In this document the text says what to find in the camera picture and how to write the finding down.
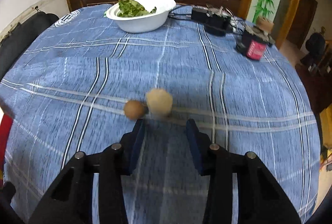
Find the cream yam piece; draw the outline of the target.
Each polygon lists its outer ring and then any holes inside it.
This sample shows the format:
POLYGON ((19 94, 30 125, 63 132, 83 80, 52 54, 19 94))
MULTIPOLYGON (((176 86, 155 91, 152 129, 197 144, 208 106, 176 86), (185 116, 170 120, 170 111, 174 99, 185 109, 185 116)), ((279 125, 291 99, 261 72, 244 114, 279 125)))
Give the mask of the cream yam piece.
POLYGON ((168 117, 173 106, 173 97, 165 89, 154 88, 146 93, 149 112, 157 117, 168 117))

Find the cork topped small jar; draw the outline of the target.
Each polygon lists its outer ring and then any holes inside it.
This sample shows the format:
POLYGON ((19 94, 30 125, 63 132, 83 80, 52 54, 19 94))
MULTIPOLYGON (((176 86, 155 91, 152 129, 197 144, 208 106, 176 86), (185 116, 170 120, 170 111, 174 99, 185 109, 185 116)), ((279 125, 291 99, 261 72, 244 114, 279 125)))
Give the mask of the cork topped small jar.
POLYGON ((269 19, 263 16, 258 16, 256 20, 256 26, 263 32, 270 34, 272 32, 274 23, 271 22, 269 19))

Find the black jar red label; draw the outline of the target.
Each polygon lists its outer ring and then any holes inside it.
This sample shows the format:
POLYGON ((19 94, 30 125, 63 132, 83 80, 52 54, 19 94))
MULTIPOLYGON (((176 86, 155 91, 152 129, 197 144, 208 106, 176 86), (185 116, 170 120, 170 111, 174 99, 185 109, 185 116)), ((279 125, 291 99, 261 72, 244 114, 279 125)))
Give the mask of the black jar red label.
POLYGON ((269 36, 261 29, 245 25, 241 38, 237 41, 236 50, 253 61, 260 61, 269 42, 269 36))

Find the brown longan fruit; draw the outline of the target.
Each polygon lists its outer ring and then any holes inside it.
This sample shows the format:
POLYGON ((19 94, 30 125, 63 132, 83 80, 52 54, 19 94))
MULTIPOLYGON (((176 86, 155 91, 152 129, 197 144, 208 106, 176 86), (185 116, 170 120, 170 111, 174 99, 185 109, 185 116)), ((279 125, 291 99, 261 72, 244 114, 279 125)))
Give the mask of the brown longan fruit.
POLYGON ((132 121, 136 121, 144 117, 147 111, 146 106, 137 100, 129 100, 126 102, 123 110, 125 116, 132 121))

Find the black sofa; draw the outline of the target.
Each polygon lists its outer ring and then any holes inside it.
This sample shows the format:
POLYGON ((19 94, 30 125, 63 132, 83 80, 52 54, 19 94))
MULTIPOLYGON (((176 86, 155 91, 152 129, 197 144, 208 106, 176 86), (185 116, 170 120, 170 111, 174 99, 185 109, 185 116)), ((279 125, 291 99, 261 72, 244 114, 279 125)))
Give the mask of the black sofa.
POLYGON ((9 32, 1 41, 0 77, 3 79, 19 57, 42 32, 53 25, 59 17, 53 13, 37 12, 9 32))

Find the white bowl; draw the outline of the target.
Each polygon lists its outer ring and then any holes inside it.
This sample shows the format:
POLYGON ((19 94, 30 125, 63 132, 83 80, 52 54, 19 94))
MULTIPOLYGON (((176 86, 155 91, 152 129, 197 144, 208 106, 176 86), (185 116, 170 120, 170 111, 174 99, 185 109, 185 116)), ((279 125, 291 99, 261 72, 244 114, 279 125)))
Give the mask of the white bowl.
POLYGON ((164 25, 175 7, 175 0, 118 0, 105 16, 125 32, 144 33, 164 25))

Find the brown wooden door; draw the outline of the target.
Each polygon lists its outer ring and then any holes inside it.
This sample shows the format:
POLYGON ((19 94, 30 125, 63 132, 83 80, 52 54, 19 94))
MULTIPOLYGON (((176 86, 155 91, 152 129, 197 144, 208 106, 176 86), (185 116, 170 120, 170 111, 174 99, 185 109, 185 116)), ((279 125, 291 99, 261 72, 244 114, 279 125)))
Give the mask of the brown wooden door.
POLYGON ((300 0, 298 8, 286 39, 300 50, 308 35, 316 13, 316 0, 300 0))

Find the black power adapter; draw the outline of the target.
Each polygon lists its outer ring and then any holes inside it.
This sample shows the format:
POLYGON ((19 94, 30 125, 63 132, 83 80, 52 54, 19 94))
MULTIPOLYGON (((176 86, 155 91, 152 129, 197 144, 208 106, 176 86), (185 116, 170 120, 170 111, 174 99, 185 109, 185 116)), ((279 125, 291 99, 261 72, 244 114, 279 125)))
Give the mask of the black power adapter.
POLYGON ((216 36, 225 36, 233 32, 231 26, 232 16, 220 9, 193 7, 191 19, 203 25, 207 33, 216 36))

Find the red rimmed white tray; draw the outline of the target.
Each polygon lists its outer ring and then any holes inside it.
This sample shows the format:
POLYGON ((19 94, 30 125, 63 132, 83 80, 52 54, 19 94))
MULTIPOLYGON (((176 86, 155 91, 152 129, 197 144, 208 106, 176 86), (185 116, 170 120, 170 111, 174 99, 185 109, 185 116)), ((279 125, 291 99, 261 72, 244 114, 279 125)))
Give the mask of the red rimmed white tray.
POLYGON ((13 119, 0 109, 0 186, 3 188, 5 152, 13 119))

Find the green leafy vegetables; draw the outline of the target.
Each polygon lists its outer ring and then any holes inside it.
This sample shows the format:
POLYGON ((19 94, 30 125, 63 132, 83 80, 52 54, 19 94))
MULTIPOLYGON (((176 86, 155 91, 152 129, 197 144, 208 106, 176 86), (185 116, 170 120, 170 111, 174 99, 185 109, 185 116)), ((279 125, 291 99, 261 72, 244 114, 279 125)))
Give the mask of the green leafy vegetables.
POLYGON ((119 13, 118 17, 123 18, 132 18, 132 17, 140 17, 145 15, 150 15, 156 13, 156 7, 154 7, 151 11, 147 11, 143 5, 135 0, 119 0, 119 13))

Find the blue plaid tablecloth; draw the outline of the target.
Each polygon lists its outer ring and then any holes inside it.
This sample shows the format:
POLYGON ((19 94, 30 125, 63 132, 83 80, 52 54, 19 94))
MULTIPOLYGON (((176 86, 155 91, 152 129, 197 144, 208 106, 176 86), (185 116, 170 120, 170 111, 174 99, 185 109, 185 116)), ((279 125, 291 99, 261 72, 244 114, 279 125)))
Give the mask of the blue plaid tablecloth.
POLYGON ((132 130, 124 104, 159 88, 173 109, 168 118, 147 117, 137 168, 123 179, 130 223, 202 222, 209 180, 192 161, 190 118, 229 152, 255 152, 308 221, 319 188, 319 132, 306 90, 278 49, 251 61, 236 51, 236 35, 174 19, 129 34, 107 9, 59 19, 1 80, 1 106, 13 116, 5 179, 16 187, 18 216, 30 218, 75 152, 101 152, 132 130))

